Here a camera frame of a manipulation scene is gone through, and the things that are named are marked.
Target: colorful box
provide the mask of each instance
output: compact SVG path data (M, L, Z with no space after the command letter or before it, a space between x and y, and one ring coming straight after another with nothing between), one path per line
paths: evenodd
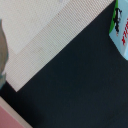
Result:
M116 0L109 36L128 60L128 0Z

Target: box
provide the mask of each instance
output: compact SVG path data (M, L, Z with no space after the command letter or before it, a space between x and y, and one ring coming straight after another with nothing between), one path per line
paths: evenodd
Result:
M128 60L128 0L116 0L109 36L120 54Z

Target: pink object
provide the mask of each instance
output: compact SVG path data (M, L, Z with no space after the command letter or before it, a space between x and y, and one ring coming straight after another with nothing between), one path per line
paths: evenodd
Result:
M0 97L0 128L32 128Z

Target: dark gray carpet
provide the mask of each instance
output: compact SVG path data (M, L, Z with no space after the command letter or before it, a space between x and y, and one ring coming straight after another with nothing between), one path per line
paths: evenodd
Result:
M1 90L34 128L128 127L128 61L108 35L114 4L18 93Z

